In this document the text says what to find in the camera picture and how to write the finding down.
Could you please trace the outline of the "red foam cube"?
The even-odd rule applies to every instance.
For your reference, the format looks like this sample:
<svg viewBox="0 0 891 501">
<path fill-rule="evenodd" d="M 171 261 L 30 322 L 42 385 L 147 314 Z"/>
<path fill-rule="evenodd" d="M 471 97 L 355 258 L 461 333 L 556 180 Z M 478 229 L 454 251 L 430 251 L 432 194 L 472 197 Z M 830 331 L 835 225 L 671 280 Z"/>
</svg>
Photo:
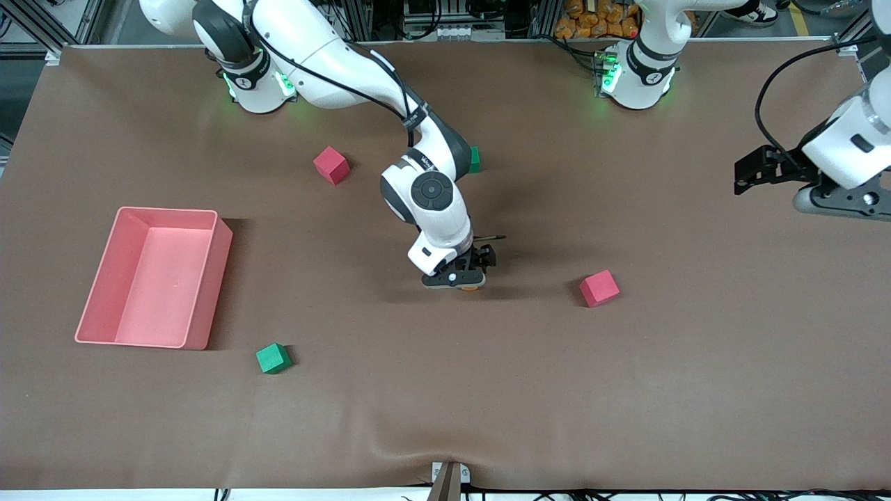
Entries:
<svg viewBox="0 0 891 501">
<path fill-rule="evenodd" d="M 352 171 L 347 158 L 334 147 L 328 146 L 314 158 L 316 171 L 330 184 L 338 185 Z"/>
<path fill-rule="evenodd" d="M 602 270 L 595 275 L 585 277 L 579 283 L 579 291 L 588 308 L 602 305 L 617 298 L 621 291 L 610 270 Z"/>
</svg>

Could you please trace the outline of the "brown table mat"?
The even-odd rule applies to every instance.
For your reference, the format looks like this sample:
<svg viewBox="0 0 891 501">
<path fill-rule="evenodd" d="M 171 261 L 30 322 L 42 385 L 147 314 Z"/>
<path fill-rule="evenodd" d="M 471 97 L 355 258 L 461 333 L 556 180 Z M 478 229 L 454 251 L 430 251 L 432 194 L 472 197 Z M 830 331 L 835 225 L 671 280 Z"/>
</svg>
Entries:
<svg viewBox="0 0 891 501">
<path fill-rule="evenodd" d="M 733 193 L 763 81 L 815 42 L 691 42 L 648 111 L 547 42 L 382 45 L 478 146 L 498 265 L 425 289 L 375 105 L 255 116 L 200 49 L 67 49 L 0 181 L 0 488 L 891 489 L 891 224 Z M 328 146 L 352 168 L 332 185 Z M 205 350 L 80 344 L 117 211 L 233 231 Z M 588 308 L 585 277 L 620 295 Z M 262 374 L 279 343 L 292 366 Z"/>
</svg>

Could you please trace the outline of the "black and white shoe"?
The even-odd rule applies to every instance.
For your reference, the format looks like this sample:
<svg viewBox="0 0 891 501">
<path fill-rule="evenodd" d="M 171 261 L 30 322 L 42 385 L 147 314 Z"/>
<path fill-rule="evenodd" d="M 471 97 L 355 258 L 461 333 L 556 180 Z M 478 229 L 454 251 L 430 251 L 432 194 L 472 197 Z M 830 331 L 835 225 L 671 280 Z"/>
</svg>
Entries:
<svg viewBox="0 0 891 501">
<path fill-rule="evenodd" d="M 742 6 L 723 10 L 721 16 L 758 29 L 771 26 L 778 19 L 776 10 L 767 6 L 763 0 L 746 0 Z"/>
</svg>

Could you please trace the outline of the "orange snack bags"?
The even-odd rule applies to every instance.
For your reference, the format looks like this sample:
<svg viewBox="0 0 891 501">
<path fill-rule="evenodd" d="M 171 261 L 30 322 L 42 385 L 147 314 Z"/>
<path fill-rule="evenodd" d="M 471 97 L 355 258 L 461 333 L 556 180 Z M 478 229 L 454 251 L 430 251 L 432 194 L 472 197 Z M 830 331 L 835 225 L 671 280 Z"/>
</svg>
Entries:
<svg viewBox="0 0 891 501">
<path fill-rule="evenodd" d="M 643 12 L 633 0 L 564 0 L 553 37 L 634 39 Z"/>
</svg>

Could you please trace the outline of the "white terminal block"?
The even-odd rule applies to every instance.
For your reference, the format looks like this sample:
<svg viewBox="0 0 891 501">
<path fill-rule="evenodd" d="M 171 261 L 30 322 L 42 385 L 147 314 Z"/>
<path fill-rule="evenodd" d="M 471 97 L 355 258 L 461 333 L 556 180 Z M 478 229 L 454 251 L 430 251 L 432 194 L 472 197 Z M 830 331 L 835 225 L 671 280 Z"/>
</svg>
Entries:
<svg viewBox="0 0 891 501">
<path fill-rule="evenodd" d="M 506 38 L 502 25 L 497 24 L 446 24 L 436 29 L 436 41 L 490 42 Z"/>
</svg>

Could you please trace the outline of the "pink plastic bin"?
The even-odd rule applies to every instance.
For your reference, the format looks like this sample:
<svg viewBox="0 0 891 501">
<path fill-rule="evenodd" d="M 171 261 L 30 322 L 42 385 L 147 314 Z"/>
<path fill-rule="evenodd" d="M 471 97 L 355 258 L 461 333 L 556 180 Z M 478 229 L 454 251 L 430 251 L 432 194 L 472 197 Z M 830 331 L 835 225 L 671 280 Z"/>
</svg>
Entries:
<svg viewBox="0 0 891 501">
<path fill-rule="evenodd" d="M 206 349 L 232 238 L 214 210 L 120 208 L 75 340 Z"/>
</svg>

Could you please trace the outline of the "metal table edge bracket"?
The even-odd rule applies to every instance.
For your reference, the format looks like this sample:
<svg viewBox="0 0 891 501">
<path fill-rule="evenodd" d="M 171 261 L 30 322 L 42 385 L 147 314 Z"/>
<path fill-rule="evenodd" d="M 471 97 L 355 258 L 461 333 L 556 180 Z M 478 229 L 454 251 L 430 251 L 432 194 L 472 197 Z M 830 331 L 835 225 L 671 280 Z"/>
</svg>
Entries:
<svg viewBox="0 0 891 501">
<path fill-rule="evenodd" d="M 432 488 L 426 501 L 465 501 L 462 489 L 471 484 L 470 467 L 458 462 L 432 464 Z"/>
</svg>

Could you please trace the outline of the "aluminium frame post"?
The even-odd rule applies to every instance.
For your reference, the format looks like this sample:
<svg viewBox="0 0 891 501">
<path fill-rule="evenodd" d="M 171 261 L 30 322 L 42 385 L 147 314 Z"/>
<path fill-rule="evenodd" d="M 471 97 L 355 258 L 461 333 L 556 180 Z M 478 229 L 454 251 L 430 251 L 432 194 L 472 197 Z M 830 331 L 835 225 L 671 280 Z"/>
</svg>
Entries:
<svg viewBox="0 0 891 501">
<path fill-rule="evenodd" d="M 337 0 L 343 9 L 348 27 L 347 32 L 353 41 L 372 40 L 373 0 Z"/>
</svg>

